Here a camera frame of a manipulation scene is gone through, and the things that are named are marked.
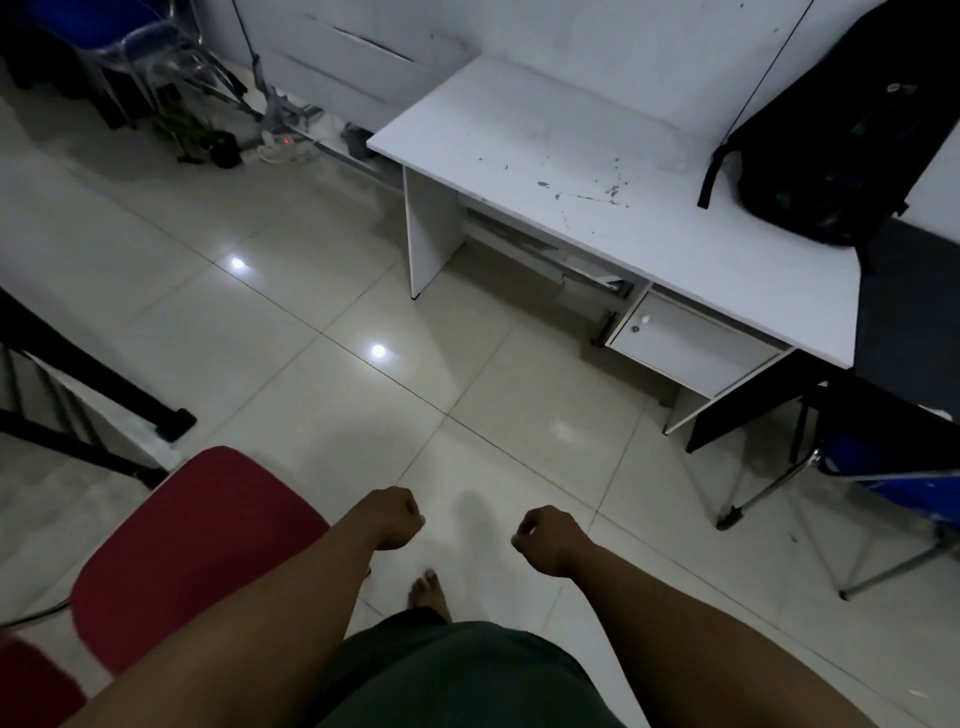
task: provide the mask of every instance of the backpack strap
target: backpack strap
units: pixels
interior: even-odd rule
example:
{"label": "backpack strap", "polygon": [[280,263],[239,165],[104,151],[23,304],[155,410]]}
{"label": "backpack strap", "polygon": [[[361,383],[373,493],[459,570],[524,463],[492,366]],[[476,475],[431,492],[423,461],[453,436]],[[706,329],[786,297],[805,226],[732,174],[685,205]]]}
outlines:
{"label": "backpack strap", "polygon": [[707,209],[710,207],[710,195],[713,193],[713,184],[716,182],[717,175],[720,174],[720,167],[723,166],[724,158],[739,145],[732,144],[729,141],[717,147],[710,160],[710,166],[707,168],[707,175],[704,177],[704,186],[700,188],[700,199],[697,201],[697,207]]}

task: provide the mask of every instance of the black backpack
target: black backpack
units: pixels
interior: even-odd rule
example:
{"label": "black backpack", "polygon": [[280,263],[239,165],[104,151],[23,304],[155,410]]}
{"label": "black backpack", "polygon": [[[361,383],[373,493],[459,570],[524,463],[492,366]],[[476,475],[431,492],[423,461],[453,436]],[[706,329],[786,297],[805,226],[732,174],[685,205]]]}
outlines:
{"label": "black backpack", "polygon": [[893,213],[960,118],[951,3],[888,0],[713,154],[698,205],[739,151],[744,207],[823,243],[860,246]]}

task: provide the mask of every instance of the person's left hand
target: person's left hand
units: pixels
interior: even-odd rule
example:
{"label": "person's left hand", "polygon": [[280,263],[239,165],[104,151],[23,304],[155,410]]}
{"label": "person's left hand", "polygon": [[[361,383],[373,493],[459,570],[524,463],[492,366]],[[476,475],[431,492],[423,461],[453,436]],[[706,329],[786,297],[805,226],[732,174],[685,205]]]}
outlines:
{"label": "person's left hand", "polygon": [[378,551],[406,546],[426,522],[414,495],[397,486],[370,491],[350,509],[344,520],[350,522],[351,528],[362,529]]}

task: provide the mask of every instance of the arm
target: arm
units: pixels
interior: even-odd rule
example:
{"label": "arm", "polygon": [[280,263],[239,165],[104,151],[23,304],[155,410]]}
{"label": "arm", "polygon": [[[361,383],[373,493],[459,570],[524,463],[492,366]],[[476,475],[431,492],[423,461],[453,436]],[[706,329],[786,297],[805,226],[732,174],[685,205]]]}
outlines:
{"label": "arm", "polygon": [[167,638],[66,728],[296,725],[373,552],[404,546],[422,525],[410,491],[373,491],[315,544]]}
{"label": "arm", "polygon": [[513,544],[584,593],[654,728],[873,728],[797,658],[596,545],[569,514],[531,511]]}

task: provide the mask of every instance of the person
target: person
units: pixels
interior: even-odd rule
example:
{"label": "person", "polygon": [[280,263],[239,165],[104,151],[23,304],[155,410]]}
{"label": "person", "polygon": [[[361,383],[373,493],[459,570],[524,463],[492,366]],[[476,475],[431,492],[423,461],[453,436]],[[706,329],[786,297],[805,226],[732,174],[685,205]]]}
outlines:
{"label": "person", "polygon": [[[344,641],[373,553],[401,548],[423,523],[410,491],[373,491],[66,725],[621,725],[556,645],[488,622],[455,623],[432,571],[411,589],[410,609]],[[873,725],[792,655],[593,543],[569,514],[530,511],[513,545],[537,571],[582,590],[653,728]]]}

